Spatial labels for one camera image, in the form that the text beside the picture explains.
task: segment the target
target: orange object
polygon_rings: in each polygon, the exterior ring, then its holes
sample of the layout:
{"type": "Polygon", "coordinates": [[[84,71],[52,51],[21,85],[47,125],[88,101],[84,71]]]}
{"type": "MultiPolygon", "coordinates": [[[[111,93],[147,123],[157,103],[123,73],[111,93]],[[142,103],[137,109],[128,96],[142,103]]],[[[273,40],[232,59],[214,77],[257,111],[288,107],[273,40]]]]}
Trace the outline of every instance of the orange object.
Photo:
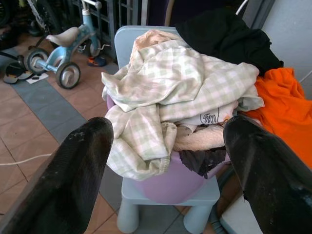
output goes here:
{"type": "Polygon", "coordinates": [[[255,86],[265,107],[245,114],[260,120],[312,169],[312,101],[305,99],[293,69],[269,70],[255,86]]]}

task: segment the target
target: tiled floor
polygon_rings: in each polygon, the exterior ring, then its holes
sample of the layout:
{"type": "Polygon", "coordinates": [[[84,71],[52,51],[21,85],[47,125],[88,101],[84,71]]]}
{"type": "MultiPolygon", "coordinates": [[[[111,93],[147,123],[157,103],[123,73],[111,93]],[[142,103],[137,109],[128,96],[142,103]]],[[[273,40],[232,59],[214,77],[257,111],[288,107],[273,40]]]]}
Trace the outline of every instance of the tiled floor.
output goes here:
{"type": "MultiPolygon", "coordinates": [[[[20,44],[10,51],[23,54],[37,40],[23,35],[20,44]]],[[[47,41],[42,47],[52,50],[47,41]]],[[[92,117],[105,115],[107,107],[101,98],[103,84],[100,74],[114,74],[117,66],[110,63],[103,68],[88,67],[86,57],[80,54],[75,54],[73,61],[79,65],[82,74],[78,86],[72,90],[60,88],[52,73],[49,73],[48,79],[32,85],[26,81],[8,85],[0,80],[0,163],[52,153],[72,130],[92,117]]],[[[0,219],[45,160],[39,158],[24,164],[0,167],[0,219]]],[[[116,226],[120,189],[121,177],[106,168],[86,234],[121,233],[116,226]]],[[[233,182],[224,190],[227,195],[221,197],[219,211],[229,204],[237,186],[233,182]]],[[[182,224],[187,211],[187,207],[142,206],[140,227],[135,233],[188,233],[182,224]]],[[[204,234],[213,233],[208,224],[204,234]]]]}

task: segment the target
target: laundry pile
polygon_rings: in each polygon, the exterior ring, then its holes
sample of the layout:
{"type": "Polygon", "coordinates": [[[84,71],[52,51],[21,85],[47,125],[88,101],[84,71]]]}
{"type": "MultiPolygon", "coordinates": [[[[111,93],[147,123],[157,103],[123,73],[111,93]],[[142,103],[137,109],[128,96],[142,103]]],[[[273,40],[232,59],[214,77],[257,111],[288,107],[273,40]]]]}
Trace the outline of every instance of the laundry pile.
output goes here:
{"type": "Polygon", "coordinates": [[[115,103],[106,115],[114,130],[107,164],[120,176],[162,174],[174,150],[185,166],[207,177],[226,158],[227,120],[239,112],[264,127],[270,121],[257,76],[284,68],[264,32],[227,9],[207,11],[176,29],[181,37],[148,31],[136,39],[128,65],[114,75],[102,73],[103,98],[115,103]]]}

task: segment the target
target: laundry basket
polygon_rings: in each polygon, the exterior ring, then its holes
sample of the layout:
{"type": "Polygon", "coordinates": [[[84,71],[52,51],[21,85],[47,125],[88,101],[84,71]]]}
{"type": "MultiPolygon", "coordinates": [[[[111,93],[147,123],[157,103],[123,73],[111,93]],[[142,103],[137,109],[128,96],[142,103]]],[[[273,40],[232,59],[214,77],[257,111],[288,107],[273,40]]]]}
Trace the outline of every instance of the laundry basket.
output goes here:
{"type": "MultiPolygon", "coordinates": [[[[127,65],[130,60],[133,43],[135,39],[146,33],[148,30],[156,29],[177,34],[173,27],[158,26],[124,26],[121,27],[115,36],[115,48],[119,68],[127,65]]],[[[114,106],[113,100],[107,97],[107,107],[114,106]]],[[[208,179],[213,177],[223,165],[230,161],[226,160],[208,173],[208,179]]],[[[168,171],[164,174],[153,176],[144,181],[134,181],[134,185],[150,200],[162,204],[178,204],[192,197],[206,182],[202,176],[191,172],[182,164],[179,153],[172,152],[168,171]]]]}

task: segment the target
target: black wheel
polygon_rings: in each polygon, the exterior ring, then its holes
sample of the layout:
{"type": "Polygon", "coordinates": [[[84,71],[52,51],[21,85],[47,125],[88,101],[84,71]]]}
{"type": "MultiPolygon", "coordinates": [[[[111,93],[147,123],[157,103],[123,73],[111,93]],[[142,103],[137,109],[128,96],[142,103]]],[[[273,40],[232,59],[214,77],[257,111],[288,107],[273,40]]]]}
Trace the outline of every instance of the black wheel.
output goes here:
{"type": "MultiPolygon", "coordinates": [[[[99,39],[97,39],[97,44],[99,47],[101,46],[101,42],[99,41],[99,39]]],[[[99,48],[93,48],[93,44],[90,39],[87,40],[86,48],[84,49],[84,53],[86,54],[86,56],[96,57],[100,54],[100,52],[101,50],[99,48]]]]}
{"type": "Polygon", "coordinates": [[[51,4],[54,3],[54,1],[50,2],[51,3],[49,3],[48,0],[37,0],[36,8],[38,10],[38,13],[42,17],[43,21],[49,27],[50,33],[59,34],[62,32],[62,26],[59,17],[56,14],[55,8],[51,6],[51,4]]]}
{"type": "Polygon", "coordinates": [[[57,71],[56,81],[64,89],[74,88],[80,79],[80,69],[74,62],[62,64],[57,71]]]}
{"type": "Polygon", "coordinates": [[[0,0],[0,27],[5,26],[10,19],[10,6],[6,0],[0,0]]]}
{"type": "Polygon", "coordinates": [[[37,66],[36,62],[38,59],[42,59],[47,61],[49,57],[48,52],[41,48],[32,48],[28,51],[27,55],[24,57],[24,66],[25,68],[36,74],[39,75],[45,71],[41,66],[37,66]]]}

